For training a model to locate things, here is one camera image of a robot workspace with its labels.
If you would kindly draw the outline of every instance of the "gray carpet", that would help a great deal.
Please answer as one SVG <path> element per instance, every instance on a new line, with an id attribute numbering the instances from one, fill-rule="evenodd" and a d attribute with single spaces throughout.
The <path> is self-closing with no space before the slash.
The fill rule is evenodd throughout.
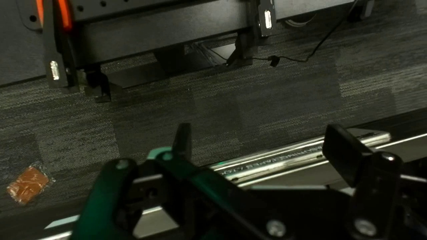
<path id="1" fill-rule="evenodd" d="M 282 29 L 259 57 L 306 57 L 343 14 Z M 382 0 L 371 19 L 344 25 L 307 65 L 207 70 L 116 91 L 111 105 L 44 81 L 0 89 L 0 189 L 33 162 L 56 178 L 28 207 L 1 191 L 0 239 L 17 223 L 35 229 L 67 206 L 79 210 L 103 163 L 143 161 L 170 146 L 183 122 L 194 129 L 194 163 L 206 166 L 319 137 L 331 122 L 355 126 L 427 107 L 426 21 L 426 0 Z"/>

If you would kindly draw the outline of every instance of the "black clamp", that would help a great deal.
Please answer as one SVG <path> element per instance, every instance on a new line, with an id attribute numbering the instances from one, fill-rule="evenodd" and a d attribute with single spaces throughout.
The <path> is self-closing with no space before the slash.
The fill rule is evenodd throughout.
<path id="1" fill-rule="evenodd" d="M 258 27 L 262 38 L 268 38 L 276 30 L 276 13 L 274 0 L 259 0 Z"/>
<path id="2" fill-rule="evenodd" d="M 73 51 L 69 39 L 71 13 L 67 10 L 67 6 L 61 5 L 67 5 L 67 2 L 43 0 L 37 5 L 37 13 L 40 23 L 43 23 L 47 79 L 52 87 L 67 89 L 76 83 L 76 70 L 73 67 Z"/>
<path id="3" fill-rule="evenodd" d="M 372 153 L 340 126 L 328 126 L 323 154 L 356 193 L 346 227 L 352 239 L 388 239 L 400 230 L 396 211 L 403 162 L 388 153 Z"/>

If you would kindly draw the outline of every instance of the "screw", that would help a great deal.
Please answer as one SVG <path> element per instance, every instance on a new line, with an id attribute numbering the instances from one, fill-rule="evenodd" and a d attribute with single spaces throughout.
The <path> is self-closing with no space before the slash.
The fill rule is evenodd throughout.
<path id="1" fill-rule="evenodd" d="M 396 158 L 395 158 L 394 155 L 388 154 L 388 153 L 383 153 L 382 157 L 383 157 L 384 159 L 387 159 L 388 162 L 396 161 Z"/>
<path id="2" fill-rule="evenodd" d="M 367 219 L 356 219 L 354 222 L 355 229 L 359 234 L 364 237 L 375 237 L 376 235 L 376 227 Z"/>
<path id="3" fill-rule="evenodd" d="M 270 221 L 267 223 L 267 233 L 268 233 L 270 237 L 283 238 L 286 235 L 286 227 L 279 221 Z"/>
<path id="4" fill-rule="evenodd" d="M 116 166 L 116 169 L 117 170 L 125 170 L 125 169 L 128 169 L 128 166 L 130 166 L 128 161 L 120 159 L 117 166 Z"/>

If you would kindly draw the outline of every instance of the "snack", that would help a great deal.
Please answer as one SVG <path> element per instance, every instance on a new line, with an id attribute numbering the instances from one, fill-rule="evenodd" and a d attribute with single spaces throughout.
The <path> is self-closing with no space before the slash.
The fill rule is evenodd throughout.
<path id="1" fill-rule="evenodd" d="M 7 187 L 7 191 L 15 202 L 25 206 L 52 183 L 53 179 L 51 179 L 39 167 L 29 166 L 21 175 L 17 177 L 15 182 Z"/>

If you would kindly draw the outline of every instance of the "metal bar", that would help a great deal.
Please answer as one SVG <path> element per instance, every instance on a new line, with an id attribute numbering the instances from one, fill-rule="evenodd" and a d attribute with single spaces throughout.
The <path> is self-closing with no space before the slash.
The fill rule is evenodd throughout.
<path id="1" fill-rule="evenodd" d="M 39 240 L 67 240 L 69 239 L 72 235 L 71 231 L 67 231 L 67 233 L 63 233 L 63 234 L 59 234 L 59 235 L 53 235 L 53 237 L 48 237 L 48 238 L 43 238 L 43 239 L 39 239 Z"/>
<path id="2" fill-rule="evenodd" d="M 383 145 L 376 147 L 376 151 L 387 151 L 402 158 L 404 163 L 419 161 L 427 157 L 427 134 L 402 139 L 396 143 Z M 252 182 L 239 185 L 240 189 L 251 187 L 255 185 L 287 186 L 292 183 L 318 183 L 320 186 L 342 185 L 344 181 L 334 171 L 332 166 L 324 161 L 315 165 L 304 166 L 300 169 L 283 171 L 275 175 L 264 177 Z"/>
<path id="3" fill-rule="evenodd" d="M 390 134 L 382 131 L 354 129 L 350 130 L 350 133 L 367 147 L 375 147 L 391 141 Z M 326 158 L 322 154 L 322 146 L 323 138 L 318 138 L 284 149 L 222 162 L 211 166 L 211 169 L 226 179 L 240 185 L 262 177 L 274 175 L 275 173 L 323 162 Z"/>
<path id="4" fill-rule="evenodd" d="M 275 10 L 280 21 L 350 3 L 354 0 L 278 0 Z M 247 9 L 247 2 L 216 0 L 84 25 L 75 34 L 77 67 L 248 29 Z"/>

